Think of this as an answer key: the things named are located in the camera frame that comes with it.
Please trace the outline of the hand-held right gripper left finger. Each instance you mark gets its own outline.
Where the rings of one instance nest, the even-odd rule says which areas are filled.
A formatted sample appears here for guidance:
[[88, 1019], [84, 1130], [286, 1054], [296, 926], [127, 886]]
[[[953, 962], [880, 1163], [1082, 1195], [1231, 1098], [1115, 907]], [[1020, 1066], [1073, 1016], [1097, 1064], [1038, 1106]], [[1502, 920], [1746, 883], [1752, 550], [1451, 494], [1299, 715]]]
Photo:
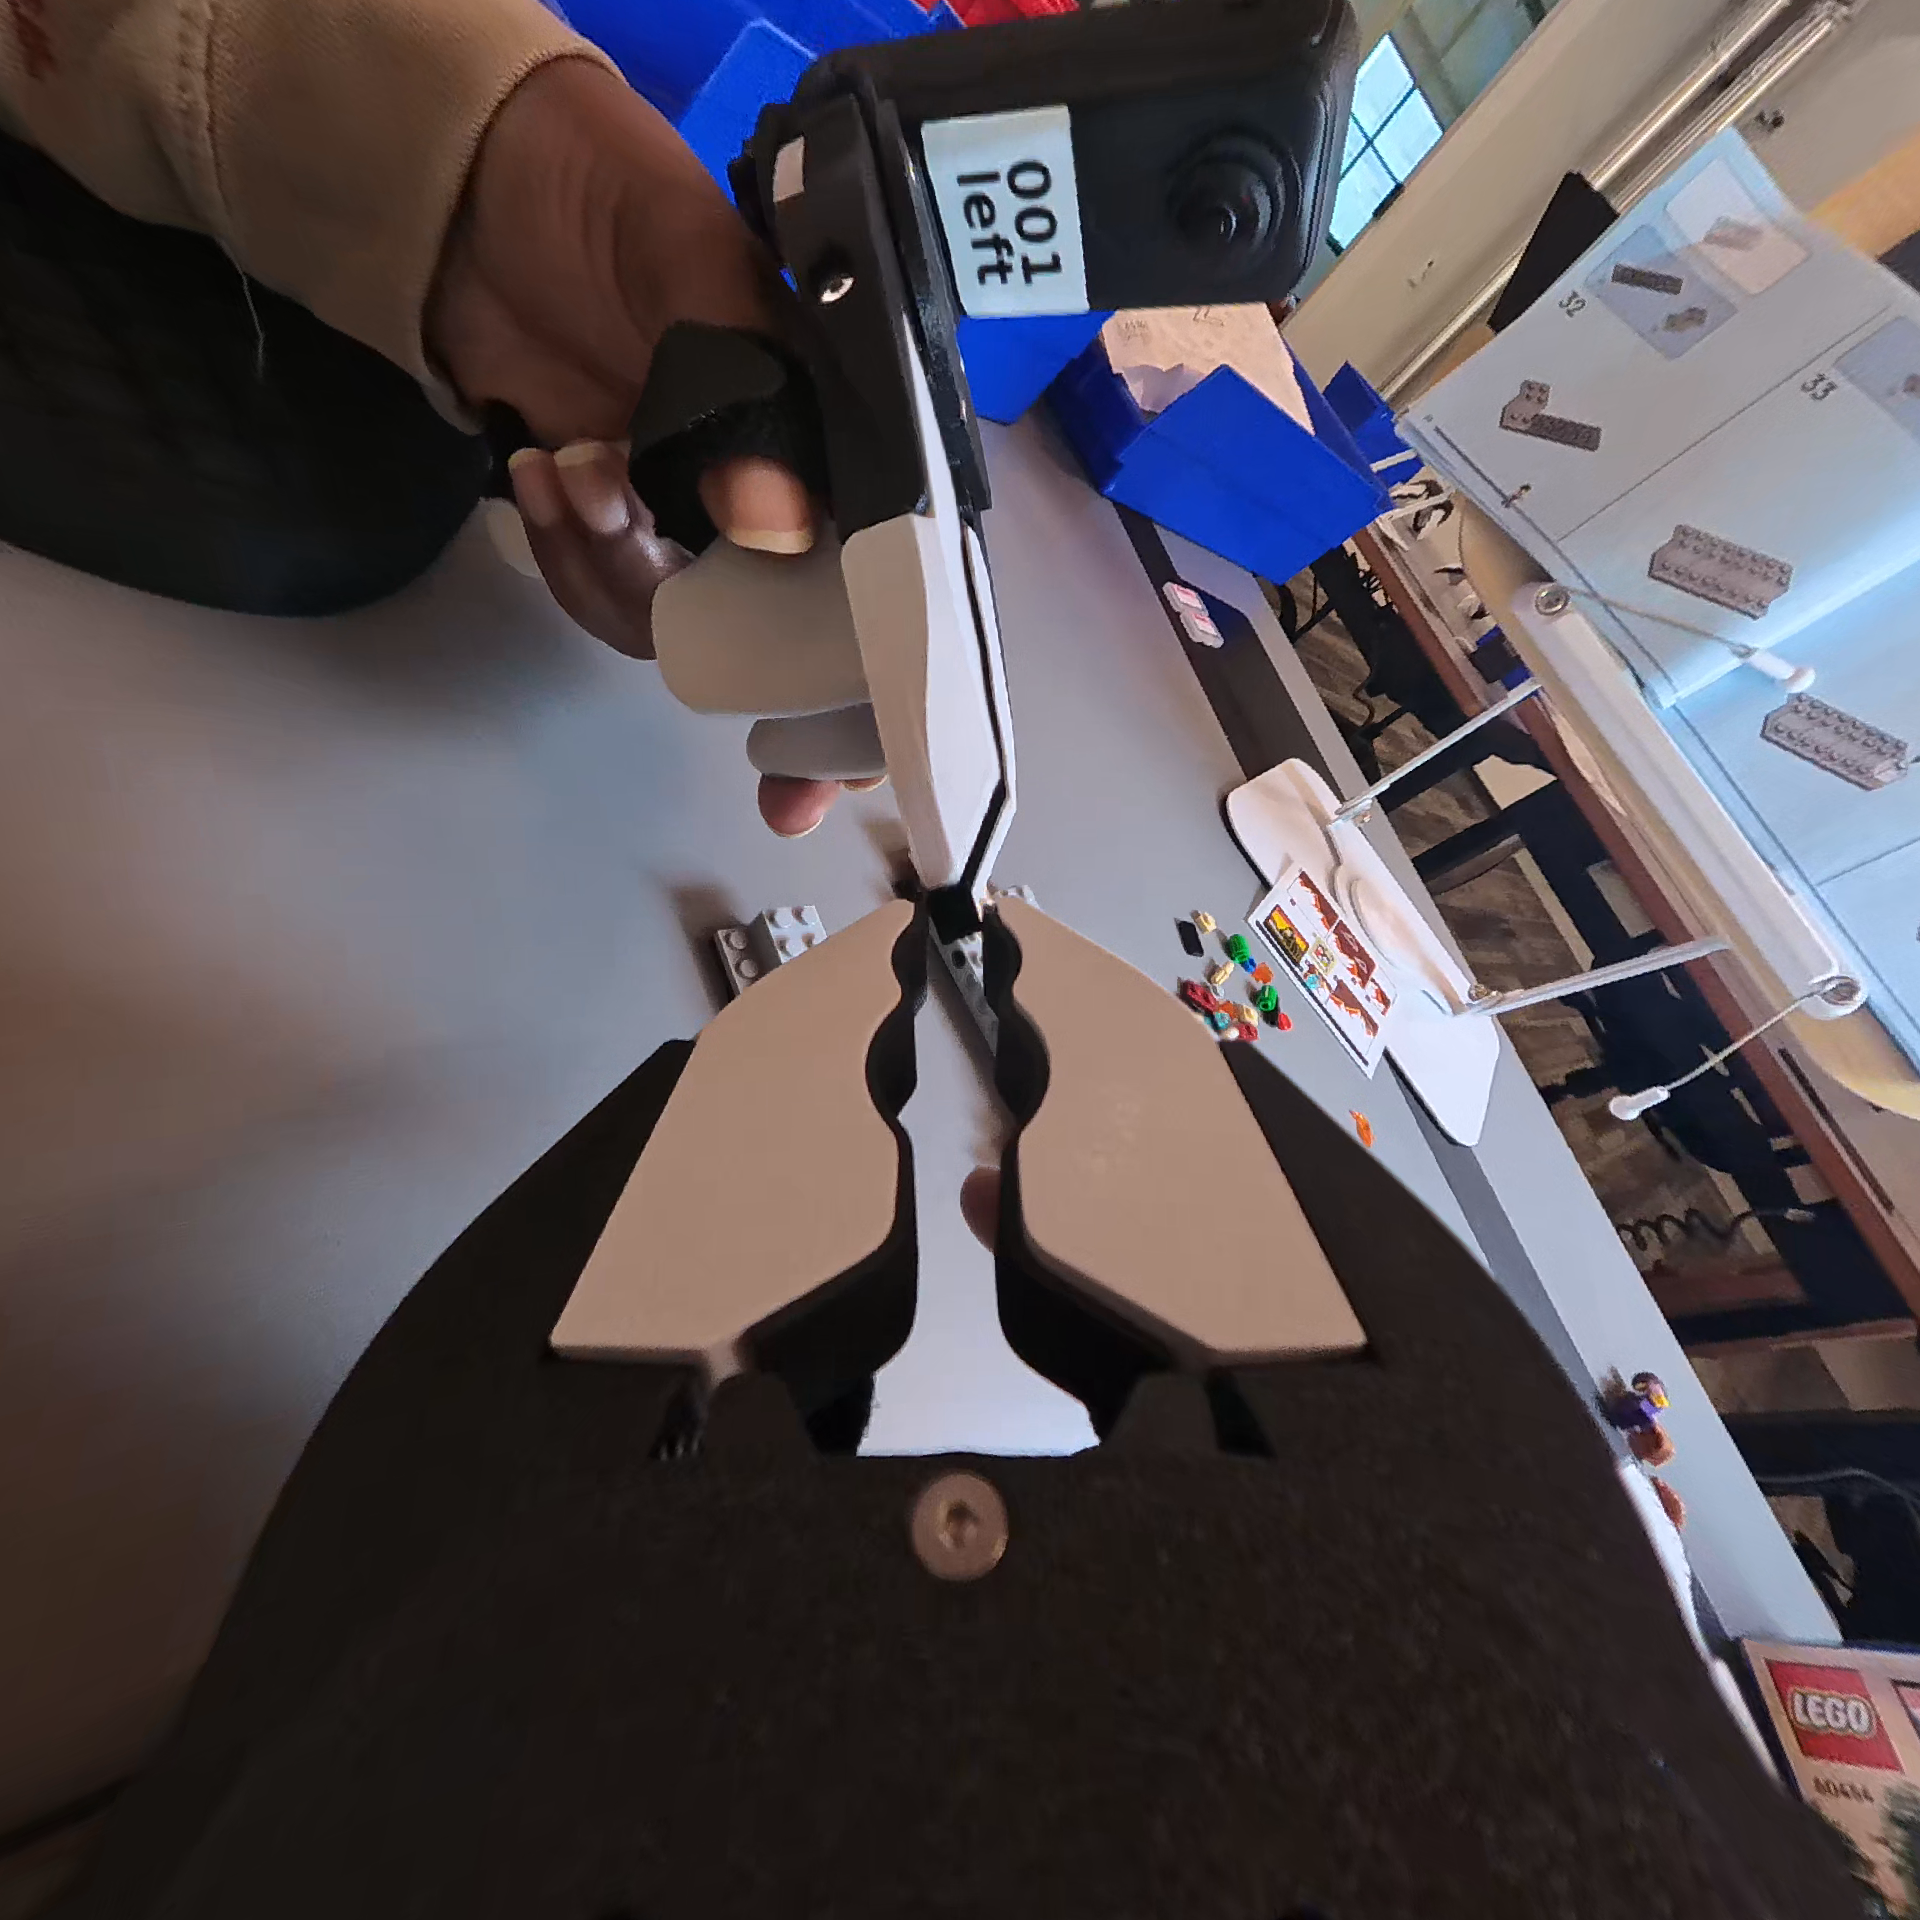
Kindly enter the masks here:
[[787, 1370], [772, 1340], [911, 1210], [906, 1096], [874, 1091], [871, 1057], [892, 1017], [915, 1038], [921, 953], [920, 910], [892, 900], [708, 1022], [560, 1309], [556, 1356]]

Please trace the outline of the medium blue plastic bin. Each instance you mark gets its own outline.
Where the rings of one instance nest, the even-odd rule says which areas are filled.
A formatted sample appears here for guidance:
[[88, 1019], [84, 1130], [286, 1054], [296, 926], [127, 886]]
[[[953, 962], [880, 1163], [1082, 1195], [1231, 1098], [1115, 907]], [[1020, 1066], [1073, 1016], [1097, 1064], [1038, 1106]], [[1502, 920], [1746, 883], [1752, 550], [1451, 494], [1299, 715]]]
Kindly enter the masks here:
[[1097, 494], [1280, 586], [1388, 512], [1391, 489], [1419, 472], [1363, 376], [1343, 369], [1320, 388], [1286, 346], [1313, 430], [1227, 369], [1145, 418], [1100, 334], [1046, 404]]

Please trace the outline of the black braided cushion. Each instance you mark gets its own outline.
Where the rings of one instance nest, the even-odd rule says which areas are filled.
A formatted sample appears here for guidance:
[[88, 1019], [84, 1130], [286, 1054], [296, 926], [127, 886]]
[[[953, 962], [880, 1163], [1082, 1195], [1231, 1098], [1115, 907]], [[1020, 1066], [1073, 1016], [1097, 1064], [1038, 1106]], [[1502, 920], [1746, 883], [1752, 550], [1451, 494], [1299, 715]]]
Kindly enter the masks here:
[[486, 440], [380, 353], [3, 139], [3, 538], [198, 608], [326, 617], [427, 571]]

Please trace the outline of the pile of small lego pieces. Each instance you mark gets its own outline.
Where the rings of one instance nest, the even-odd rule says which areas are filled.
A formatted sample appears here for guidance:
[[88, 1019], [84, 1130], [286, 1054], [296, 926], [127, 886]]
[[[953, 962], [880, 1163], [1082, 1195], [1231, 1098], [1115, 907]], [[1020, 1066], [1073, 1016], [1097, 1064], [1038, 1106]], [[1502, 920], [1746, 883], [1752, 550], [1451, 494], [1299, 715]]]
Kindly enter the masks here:
[[1252, 1046], [1263, 1038], [1291, 1030], [1273, 966], [1232, 929], [1196, 910], [1174, 922], [1184, 972], [1170, 992], [1190, 1017], [1227, 1045]]

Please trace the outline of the white book stand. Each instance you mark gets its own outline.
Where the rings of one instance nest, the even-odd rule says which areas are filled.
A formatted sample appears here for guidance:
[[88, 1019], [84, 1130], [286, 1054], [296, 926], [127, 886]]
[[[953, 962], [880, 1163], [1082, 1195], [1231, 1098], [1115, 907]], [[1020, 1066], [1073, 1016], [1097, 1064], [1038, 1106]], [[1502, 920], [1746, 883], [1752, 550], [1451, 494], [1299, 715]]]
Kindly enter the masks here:
[[1527, 683], [1446, 737], [1446, 746], [1471, 748], [1495, 720], [1543, 706], [1550, 741], [1571, 753], [1602, 821], [1623, 829], [1660, 899], [1679, 907], [1687, 939], [1545, 990], [1488, 992], [1430, 922], [1425, 886], [1385, 865], [1364, 825], [1393, 780], [1345, 801], [1303, 758], [1286, 758], [1226, 803], [1232, 837], [1267, 883], [1256, 931], [1264, 933], [1267, 910], [1289, 899], [1291, 883], [1320, 886], [1331, 914], [1353, 923], [1368, 952], [1384, 958], [1395, 1002], [1375, 1054], [1400, 1067], [1458, 1146], [1481, 1139], [1502, 1016], [1710, 958], [1732, 962], [1768, 1016], [1737, 1036], [1740, 1045], [1788, 1025], [1831, 1081], [1915, 1117], [1915, 1067], [1867, 1013], [1866, 965], [1817, 922], [1809, 885], [1788, 881], [1785, 865], [1764, 856], [1755, 833], [1710, 790], [1572, 590], [1550, 582], [1545, 565], [1472, 505], [1460, 505], [1457, 521], [1467, 579], [1500, 617]]

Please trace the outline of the lego vehicle base assembly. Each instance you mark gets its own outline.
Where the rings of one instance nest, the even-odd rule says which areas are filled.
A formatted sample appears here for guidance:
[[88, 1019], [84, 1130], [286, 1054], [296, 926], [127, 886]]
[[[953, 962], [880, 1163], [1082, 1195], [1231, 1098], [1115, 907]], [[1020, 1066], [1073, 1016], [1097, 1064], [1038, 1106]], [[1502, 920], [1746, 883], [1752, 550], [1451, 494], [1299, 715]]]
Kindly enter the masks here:
[[728, 995], [739, 1000], [755, 982], [812, 953], [828, 939], [820, 912], [812, 902], [775, 906], [744, 923], [728, 923], [713, 931], [713, 958], [728, 982]]

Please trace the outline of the lego sticker sheet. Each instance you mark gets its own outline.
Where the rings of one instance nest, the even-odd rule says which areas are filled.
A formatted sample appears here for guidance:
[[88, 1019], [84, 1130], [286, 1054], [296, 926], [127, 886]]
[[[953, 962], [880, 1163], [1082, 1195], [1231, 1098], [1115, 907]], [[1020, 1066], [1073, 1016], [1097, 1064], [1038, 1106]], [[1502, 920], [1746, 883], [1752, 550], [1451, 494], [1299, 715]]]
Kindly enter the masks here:
[[1359, 1069], [1375, 1076], [1396, 1030], [1402, 981], [1371, 938], [1338, 906], [1331, 883], [1294, 858], [1246, 923]]

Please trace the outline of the person's left hand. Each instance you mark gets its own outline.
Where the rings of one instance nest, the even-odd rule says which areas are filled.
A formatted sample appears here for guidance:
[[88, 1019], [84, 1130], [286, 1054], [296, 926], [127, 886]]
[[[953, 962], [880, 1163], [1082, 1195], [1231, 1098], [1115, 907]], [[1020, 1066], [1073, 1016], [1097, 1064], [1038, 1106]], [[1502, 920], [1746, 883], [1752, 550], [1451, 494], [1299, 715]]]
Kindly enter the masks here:
[[510, 410], [507, 484], [560, 608], [657, 656], [654, 601], [688, 565], [630, 473], [630, 428], [682, 322], [779, 334], [777, 273], [678, 130], [600, 64], [544, 64], [498, 107], [424, 314], [454, 390]]

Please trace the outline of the grey lego wall assembly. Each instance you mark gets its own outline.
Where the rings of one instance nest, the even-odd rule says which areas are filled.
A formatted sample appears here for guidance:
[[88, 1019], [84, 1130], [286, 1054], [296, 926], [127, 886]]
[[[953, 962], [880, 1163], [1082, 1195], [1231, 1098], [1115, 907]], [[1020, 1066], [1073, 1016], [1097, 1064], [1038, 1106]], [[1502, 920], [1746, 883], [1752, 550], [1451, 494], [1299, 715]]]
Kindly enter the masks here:
[[940, 914], [929, 912], [929, 952], [953, 1002], [964, 1016], [982, 1064], [994, 1066], [1000, 1057], [1000, 1017], [988, 981], [988, 933], [984, 926], [961, 931], [947, 926]]

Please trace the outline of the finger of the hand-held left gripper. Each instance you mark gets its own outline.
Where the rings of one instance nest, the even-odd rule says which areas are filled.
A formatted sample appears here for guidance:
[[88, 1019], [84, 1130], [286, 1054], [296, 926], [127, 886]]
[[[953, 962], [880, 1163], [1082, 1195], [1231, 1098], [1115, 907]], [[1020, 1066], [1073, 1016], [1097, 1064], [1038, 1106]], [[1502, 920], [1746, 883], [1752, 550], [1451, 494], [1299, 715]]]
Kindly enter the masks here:
[[952, 885], [988, 902], [1017, 811], [1017, 746], [993, 565], [977, 516], [950, 501]]
[[984, 894], [1000, 853], [1000, 611], [937, 412], [918, 406], [929, 505], [842, 541], [907, 853], [930, 894]]

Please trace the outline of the crumpled white paper bag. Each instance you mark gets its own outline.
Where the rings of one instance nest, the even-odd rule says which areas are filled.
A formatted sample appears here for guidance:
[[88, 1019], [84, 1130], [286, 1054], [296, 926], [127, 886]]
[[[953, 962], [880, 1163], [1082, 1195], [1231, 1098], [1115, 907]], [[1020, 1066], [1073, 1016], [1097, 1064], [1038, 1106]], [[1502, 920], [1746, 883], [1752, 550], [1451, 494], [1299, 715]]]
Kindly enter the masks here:
[[1302, 371], [1264, 305], [1127, 309], [1104, 322], [1100, 342], [1145, 418], [1227, 369], [1296, 425], [1313, 430]]

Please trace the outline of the lego set box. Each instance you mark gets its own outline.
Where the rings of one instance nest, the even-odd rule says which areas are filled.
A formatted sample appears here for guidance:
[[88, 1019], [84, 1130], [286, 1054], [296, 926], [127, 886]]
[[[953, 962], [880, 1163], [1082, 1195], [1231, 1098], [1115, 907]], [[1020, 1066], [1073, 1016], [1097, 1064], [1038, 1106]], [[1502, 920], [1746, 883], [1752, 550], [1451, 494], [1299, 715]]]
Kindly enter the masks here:
[[1873, 1915], [1919, 1915], [1919, 1651], [1740, 1644], [1788, 1779]]

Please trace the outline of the large blue plastic bin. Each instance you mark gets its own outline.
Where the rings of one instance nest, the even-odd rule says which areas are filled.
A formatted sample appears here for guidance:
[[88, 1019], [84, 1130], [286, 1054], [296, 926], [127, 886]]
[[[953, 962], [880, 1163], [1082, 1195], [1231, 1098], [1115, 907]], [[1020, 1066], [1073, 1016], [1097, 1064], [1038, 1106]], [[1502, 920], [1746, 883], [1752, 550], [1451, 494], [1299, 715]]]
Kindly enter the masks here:
[[[595, 42], [643, 99], [726, 184], [766, 105], [792, 97], [817, 57], [860, 43], [961, 33], [935, 3], [564, 3], [551, 4]], [[977, 417], [1022, 418], [1110, 315], [961, 321], [958, 347]]]

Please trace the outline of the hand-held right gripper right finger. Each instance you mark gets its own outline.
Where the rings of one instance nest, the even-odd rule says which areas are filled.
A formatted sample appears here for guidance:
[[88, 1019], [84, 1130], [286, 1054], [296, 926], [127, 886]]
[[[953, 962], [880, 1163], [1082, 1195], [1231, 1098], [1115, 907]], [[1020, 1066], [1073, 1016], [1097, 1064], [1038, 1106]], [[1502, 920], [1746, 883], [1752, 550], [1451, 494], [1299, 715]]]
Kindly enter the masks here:
[[996, 900], [988, 933], [1014, 1251], [1073, 1305], [1200, 1372], [1360, 1353], [1360, 1318], [1227, 1046], [1028, 900]]

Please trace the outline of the purple lego minifigure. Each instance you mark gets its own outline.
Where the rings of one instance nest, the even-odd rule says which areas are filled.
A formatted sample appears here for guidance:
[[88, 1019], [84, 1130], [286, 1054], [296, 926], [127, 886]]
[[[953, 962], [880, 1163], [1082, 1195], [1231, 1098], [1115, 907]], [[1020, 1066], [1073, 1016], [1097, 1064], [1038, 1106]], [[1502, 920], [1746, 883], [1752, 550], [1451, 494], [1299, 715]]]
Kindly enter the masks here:
[[1674, 1440], [1667, 1432], [1671, 1401], [1655, 1373], [1610, 1373], [1600, 1385], [1598, 1405], [1627, 1457], [1646, 1473], [1657, 1473], [1674, 1461]]

